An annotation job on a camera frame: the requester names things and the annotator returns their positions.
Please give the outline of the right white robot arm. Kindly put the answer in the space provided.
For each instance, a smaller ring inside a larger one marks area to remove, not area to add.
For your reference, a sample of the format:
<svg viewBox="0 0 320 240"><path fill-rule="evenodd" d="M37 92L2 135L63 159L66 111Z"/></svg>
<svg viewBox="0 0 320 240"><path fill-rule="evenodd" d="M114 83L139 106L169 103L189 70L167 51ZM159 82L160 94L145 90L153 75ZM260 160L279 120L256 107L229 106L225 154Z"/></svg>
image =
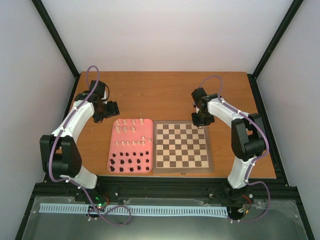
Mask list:
<svg viewBox="0 0 320 240"><path fill-rule="evenodd" d="M208 95L202 87L191 93L196 112L191 114L196 127L209 126L220 119L231 129L231 149L235 156L227 184L225 199L234 202L245 192L256 161L268 153L269 143L259 114L249 114L230 105L219 94Z"/></svg>

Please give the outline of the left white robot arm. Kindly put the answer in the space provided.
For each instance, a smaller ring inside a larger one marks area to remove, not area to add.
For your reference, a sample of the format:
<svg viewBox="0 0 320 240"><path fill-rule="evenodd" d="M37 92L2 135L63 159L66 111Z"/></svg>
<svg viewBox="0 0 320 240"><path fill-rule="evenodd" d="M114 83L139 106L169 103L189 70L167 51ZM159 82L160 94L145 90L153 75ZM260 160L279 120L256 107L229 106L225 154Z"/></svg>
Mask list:
<svg viewBox="0 0 320 240"><path fill-rule="evenodd" d="M75 97L61 125L39 140L43 171L53 181L73 182L78 188L86 188L86 195L95 202L103 198L104 188L97 184L97 175L83 166L77 140L88 120L99 124L120 114L118 104L108 100L109 95L104 82L92 80L89 90Z"/></svg>

